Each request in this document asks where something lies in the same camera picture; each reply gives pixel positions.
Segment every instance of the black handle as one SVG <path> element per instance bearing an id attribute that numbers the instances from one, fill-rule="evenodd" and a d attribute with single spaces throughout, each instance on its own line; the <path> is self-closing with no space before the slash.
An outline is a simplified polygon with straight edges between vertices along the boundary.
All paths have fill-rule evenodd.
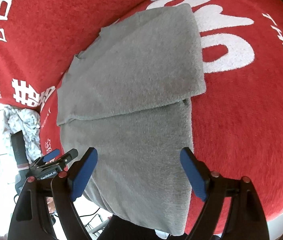
<path id="1" fill-rule="evenodd" d="M 12 150 L 14 151 L 17 166 L 29 164 L 29 161 L 26 156 L 26 147 L 22 131 L 11 135 L 11 145 Z"/>

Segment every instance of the folded towel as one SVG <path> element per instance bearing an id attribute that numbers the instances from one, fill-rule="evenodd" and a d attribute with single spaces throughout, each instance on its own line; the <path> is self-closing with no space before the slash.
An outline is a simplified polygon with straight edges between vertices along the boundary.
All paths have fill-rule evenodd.
<path id="1" fill-rule="evenodd" d="M 102 29 L 58 90 L 64 150 L 99 154 L 84 195 L 137 225 L 182 235 L 191 187 L 179 152 L 193 146 L 189 98 L 205 88 L 189 5 Z"/>

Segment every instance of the red blanket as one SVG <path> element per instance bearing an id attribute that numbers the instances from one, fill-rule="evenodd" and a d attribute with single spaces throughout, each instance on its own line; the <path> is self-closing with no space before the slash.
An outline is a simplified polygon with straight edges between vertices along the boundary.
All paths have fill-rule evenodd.
<path id="1" fill-rule="evenodd" d="M 0 0 L 0 102 L 42 107 L 42 150 L 61 148 L 55 87 L 73 55 L 127 12 L 182 2 L 193 7 L 204 48 L 207 92 L 192 98 L 195 154 L 226 177 L 251 177 L 272 219 L 283 212 L 280 0 Z M 192 195 L 186 232 L 201 207 Z"/>

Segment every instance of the white cloth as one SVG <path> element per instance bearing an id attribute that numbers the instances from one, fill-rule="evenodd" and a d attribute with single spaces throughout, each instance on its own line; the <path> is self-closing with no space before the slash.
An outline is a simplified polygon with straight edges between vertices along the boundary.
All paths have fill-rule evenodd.
<path id="1" fill-rule="evenodd" d="M 159 231 L 159 230 L 155 230 L 156 232 L 156 235 L 158 237 L 160 237 L 161 239 L 167 239 L 169 234 L 168 233 L 165 233 L 165 232 L 162 232 L 162 231 Z"/>
<path id="2" fill-rule="evenodd" d="M 28 160 L 32 162 L 42 156 L 39 144 L 39 128 L 40 116 L 36 111 L 5 106 L 3 135 L 5 146 L 11 154 L 13 154 L 11 134 L 22 130 Z"/>

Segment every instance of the towel fold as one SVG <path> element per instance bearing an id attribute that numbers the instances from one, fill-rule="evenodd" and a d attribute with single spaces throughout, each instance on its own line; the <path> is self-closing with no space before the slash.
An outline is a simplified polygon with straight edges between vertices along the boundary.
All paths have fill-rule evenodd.
<path id="1" fill-rule="evenodd" d="M 138 12 L 103 28 L 58 90 L 58 125 L 166 106 L 201 94 L 200 36 L 188 4 Z M 73 98 L 84 104 L 70 104 Z"/>

